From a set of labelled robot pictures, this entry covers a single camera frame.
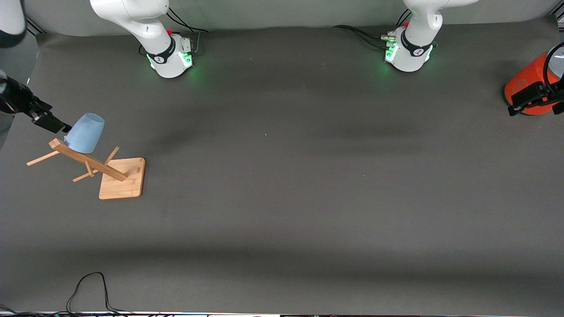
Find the wooden base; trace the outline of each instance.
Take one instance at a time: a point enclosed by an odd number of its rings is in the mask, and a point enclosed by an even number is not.
[[[145,174],[145,159],[142,157],[111,160],[109,166],[127,175],[120,182],[109,175],[102,175],[100,185],[100,199],[118,199],[141,196],[143,190],[143,176]]]

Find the gray table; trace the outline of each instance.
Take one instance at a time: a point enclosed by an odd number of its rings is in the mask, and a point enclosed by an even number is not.
[[[375,33],[389,28],[372,28]],[[105,272],[128,310],[564,314],[564,117],[509,117],[500,87],[554,18],[449,25],[417,73],[342,29],[203,34],[165,80],[132,36],[41,39],[30,87],[94,155],[145,157],[141,198],[16,118],[0,153],[0,302],[59,310]],[[103,308],[87,280],[76,310]]]

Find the orange container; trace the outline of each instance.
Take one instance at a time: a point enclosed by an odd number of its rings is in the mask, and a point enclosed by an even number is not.
[[[529,64],[525,69],[523,69],[520,73],[518,73],[513,79],[511,79],[504,88],[504,96],[505,101],[508,102],[510,105],[513,105],[511,100],[511,96],[515,93],[525,89],[527,86],[534,82],[544,82],[543,79],[543,67],[544,62],[547,59],[548,52],[542,53],[537,59],[535,59],[531,64]],[[550,83],[555,83],[560,80],[554,72],[551,70],[551,67],[548,68],[548,81]],[[552,106],[556,103],[547,104],[547,105],[540,105],[537,107],[531,107],[523,110],[523,113],[530,116],[538,116],[544,115],[552,110]]]

